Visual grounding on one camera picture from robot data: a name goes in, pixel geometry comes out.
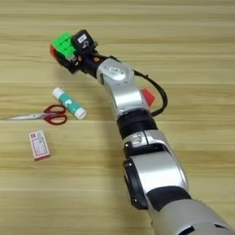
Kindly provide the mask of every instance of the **robotic arm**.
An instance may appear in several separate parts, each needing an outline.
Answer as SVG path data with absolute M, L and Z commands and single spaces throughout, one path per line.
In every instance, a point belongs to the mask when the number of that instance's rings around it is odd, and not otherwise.
M 189 195 L 184 170 L 135 85 L 141 73 L 98 54 L 86 30 L 65 35 L 52 42 L 50 53 L 71 73 L 92 75 L 109 93 L 127 158 L 123 168 L 130 202 L 148 211 L 155 234 L 234 235 L 219 215 Z

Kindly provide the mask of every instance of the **white and red box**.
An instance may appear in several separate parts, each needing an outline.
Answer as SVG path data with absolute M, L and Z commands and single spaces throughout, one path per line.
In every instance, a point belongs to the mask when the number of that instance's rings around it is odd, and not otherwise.
M 29 133 L 29 140 L 35 161 L 50 157 L 50 151 L 42 130 Z

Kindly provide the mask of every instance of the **wood grain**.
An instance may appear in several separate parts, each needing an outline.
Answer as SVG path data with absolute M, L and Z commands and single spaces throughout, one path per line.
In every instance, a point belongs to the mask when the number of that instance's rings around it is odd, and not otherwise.
M 193 197 L 235 226 L 234 0 L 1 0 L 1 118 L 42 111 L 57 86 L 88 111 L 61 127 L 0 122 L 1 234 L 153 234 L 147 214 L 128 202 L 121 139 L 103 87 L 68 74 L 49 54 L 55 37 L 82 28 L 100 53 L 164 87 L 169 107 L 156 121 Z M 153 108 L 160 103 L 157 96 Z M 28 133 L 38 129 L 52 156 L 35 163 Z

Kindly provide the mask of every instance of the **glue stick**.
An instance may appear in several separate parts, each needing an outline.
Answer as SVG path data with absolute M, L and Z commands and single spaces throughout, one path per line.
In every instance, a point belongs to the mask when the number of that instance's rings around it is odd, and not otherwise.
M 57 87 L 53 90 L 52 95 L 58 99 L 70 113 L 72 113 L 76 118 L 83 119 L 86 116 L 86 111 L 70 96 L 62 91 L 61 88 Z

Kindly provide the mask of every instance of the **green object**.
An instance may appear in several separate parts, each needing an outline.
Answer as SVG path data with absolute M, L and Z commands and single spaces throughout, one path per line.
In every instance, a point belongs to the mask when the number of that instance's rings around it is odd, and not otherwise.
M 53 48 L 63 54 L 65 58 L 72 56 L 75 52 L 75 48 L 71 43 L 71 37 L 70 33 L 65 32 L 51 43 Z

